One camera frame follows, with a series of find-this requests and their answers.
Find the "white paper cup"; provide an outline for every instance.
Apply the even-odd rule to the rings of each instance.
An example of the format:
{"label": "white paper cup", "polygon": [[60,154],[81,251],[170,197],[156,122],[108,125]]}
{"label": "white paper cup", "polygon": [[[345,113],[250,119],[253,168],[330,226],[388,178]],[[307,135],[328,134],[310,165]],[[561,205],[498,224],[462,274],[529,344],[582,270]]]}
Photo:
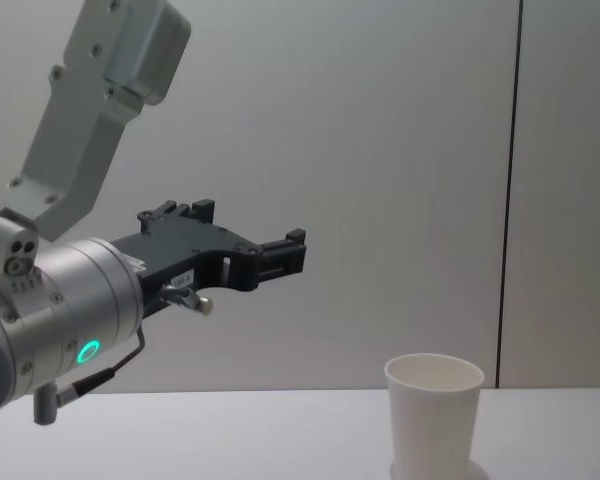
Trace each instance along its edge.
{"label": "white paper cup", "polygon": [[387,363],[394,480],[465,480],[484,373],[430,353]]}

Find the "green led ring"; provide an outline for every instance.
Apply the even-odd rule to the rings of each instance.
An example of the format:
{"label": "green led ring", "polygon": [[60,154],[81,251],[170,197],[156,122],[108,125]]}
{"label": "green led ring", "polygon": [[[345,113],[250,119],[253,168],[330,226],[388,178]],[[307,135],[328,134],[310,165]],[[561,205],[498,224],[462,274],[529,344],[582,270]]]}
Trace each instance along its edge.
{"label": "green led ring", "polygon": [[98,350],[100,350],[100,342],[98,340],[91,340],[84,347],[82,347],[82,350],[80,350],[80,353],[78,353],[78,358],[76,361],[78,363],[87,363],[89,360],[95,357],[96,353],[98,353]]}

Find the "white table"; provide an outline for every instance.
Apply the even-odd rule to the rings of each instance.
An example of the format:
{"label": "white table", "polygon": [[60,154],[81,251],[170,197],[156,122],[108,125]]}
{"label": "white table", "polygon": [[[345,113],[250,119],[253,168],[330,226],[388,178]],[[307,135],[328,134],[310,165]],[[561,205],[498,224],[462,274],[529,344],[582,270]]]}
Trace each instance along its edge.
{"label": "white table", "polygon": [[[0,411],[0,480],[388,480],[385,391],[92,395]],[[475,480],[600,479],[600,390],[482,392]]]}

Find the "silver cylindrical joint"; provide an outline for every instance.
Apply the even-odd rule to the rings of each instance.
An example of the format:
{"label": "silver cylindrical joint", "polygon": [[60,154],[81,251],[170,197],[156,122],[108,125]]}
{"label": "silver cylindrical joint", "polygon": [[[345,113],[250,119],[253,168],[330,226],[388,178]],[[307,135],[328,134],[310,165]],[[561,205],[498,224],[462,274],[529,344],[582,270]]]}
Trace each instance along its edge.
{"label": "silver cylindrical joint", "polygon": [[135,272],[102,240],[39,253],[34,276],[15,284],[20,318],[3,322],[15,364],[14,399],[128,339],[143,318]]}
{"label": "silver cylindrical joint", "polygon": [[102,240],[53,247],[0,291],[0,407],[132,336],[140,282]]}

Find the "cup rim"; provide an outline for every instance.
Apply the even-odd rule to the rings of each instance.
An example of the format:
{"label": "cup rim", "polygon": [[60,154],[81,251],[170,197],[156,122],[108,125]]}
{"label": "cup rim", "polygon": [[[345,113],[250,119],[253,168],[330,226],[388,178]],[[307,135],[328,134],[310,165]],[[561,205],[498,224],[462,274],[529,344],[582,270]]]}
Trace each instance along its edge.
{"label": "cup rim", "polygon": [[[394,375],[392,375],[391,373],[389,373],[389,368],[394,363],[396,363],[396,362],[398,362],[400,360],[404,360],[405,358],[415,358],[415,357],[446,358],[446,359],[449,359],[449,360],[453,360],[453,361],[462,363],[462,364],[470,367],[474,372],[476,372],[478,374],[478,378],[479,378],[480,381],[478,383],[474,384],[473,386],[467,387],[467,388],[423,388],[423,387],[420,387],[418,385],[413,385],[411,383],[399,380]],[[454,357],[452,355],[443,355],[441,353],[408,353],[406,355],[400,355],[399,357],[392,358],[391,360],[389,360],[386,363],[386,365],[384,366],[384,374],[385,374],[385,376],[390,381],[395,382],[398,385],[402,385],[404,387],[408,387],[408,388],[411,388],[411,389],[414,389],[414,390],[419,390],[421,392],[431,392],[431,393],[462,393],[462,392],[468,392],[470,390],[474,390],[476,388],[480,388],[482,385],[484,385],[484,380],[485,380],[484,372],[477,365],[475,365],[475,364],[473,364],[473,363],[471,363],[468,360],[465,360],[463,358]]]}

